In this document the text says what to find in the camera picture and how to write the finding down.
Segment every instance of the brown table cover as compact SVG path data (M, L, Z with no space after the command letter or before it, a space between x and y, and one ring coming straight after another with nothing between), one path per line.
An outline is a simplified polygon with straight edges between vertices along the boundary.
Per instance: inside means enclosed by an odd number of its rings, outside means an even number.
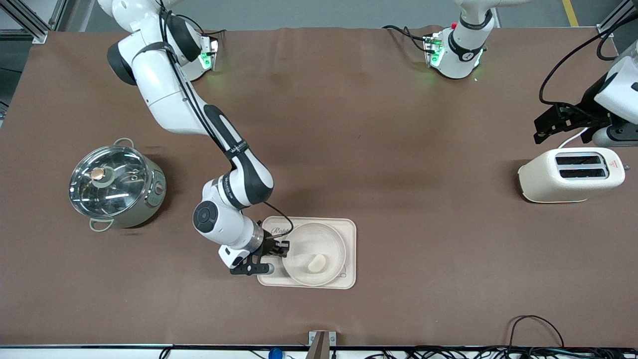
M1 342L296 344L330 329L340 344L502 344L514 316L538 314L568 346L638 345L633 171L581 204L517 189L518 167L567 138L534 144L538 87L594 34L495 29L463 80L381 29L224 36L218 71L195 87L272 172L272 204L357 224L357 283L340 291L230 275L191 224L228 161L204 136L163 130L111 72L106 51L126 34L50 33L0 130ZM585 49L547 97L577 102L608 66ZM148 224L96 234L69 202L70 174L124 136L165 171L167 198ZM618 153L638 164L636 149ZM515 344L556 341L529 322Z

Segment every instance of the yellow floor line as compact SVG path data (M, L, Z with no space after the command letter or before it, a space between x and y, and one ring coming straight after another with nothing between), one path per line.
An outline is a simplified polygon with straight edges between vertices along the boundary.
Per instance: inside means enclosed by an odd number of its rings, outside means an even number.
M578 19L576 18L576 13L574 12L571 0L563 0L563 7L565 8L569 25L578 26Z

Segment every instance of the pot handle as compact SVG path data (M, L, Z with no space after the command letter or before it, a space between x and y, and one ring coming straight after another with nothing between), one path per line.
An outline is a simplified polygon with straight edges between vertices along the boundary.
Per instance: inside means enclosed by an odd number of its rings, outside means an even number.
M109 228L111 228L111 226L113 225L113 222L115 222L115 220L112 220L112 219L110 219L110 220L99 220L99 219L91 218L91 219L89 219L89 227L94 232L104 232L104 231L108 230ZM103 229L97 229L97 228L95 228L95 224L96 223L108 223L108 224Z
M130 148L135 148L135 144L133 143L133 140L131 140L128 137L122 137L121 139L117 139L115 140L115 142L113 142L113 144L120 144L121 142L126 142L126 141L131 143Z

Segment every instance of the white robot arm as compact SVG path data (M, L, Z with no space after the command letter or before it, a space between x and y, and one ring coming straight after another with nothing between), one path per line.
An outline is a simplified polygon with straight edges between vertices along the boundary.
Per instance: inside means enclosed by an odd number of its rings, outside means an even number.
M456 26L433 34L436 41L426 45L434 54L426 61L443 76L462 79L478 66L485 40L494 28L491 8L515 6L531 0L454 0L461 7Z
M164 5L176 2L165 0ZM202 202L193 214L195 229L221 245L219 255L231 273L272 273L272 265L261 264L259 258L286 256L288 243L274 240L241 213L268 200L274 187L272 176L228 117L205 103L182 72L181 66L198 61L202 35L154 0L100 0L100 5L123 28L132 31L108 51L109 63L118 77L137 85L164 129L177 134L210 135L231 163L230 171L204 185Z
M550 135L588 127L581 135L583 143L638 146L638 41L585 91L580 103L556 103L535 119L534 125L537 144Z

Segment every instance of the stainless steel pot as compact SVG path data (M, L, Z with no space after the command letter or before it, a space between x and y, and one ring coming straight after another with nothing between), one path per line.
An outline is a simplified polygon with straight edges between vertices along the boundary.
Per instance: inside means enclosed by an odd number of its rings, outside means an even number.
M131 146L121 144L126 141ZM157 212L165 196L164 173L127 138L84 157L69 184L73 207L89 217L89 227L96 232L144 223ZM96 224L104 227L98 229Z

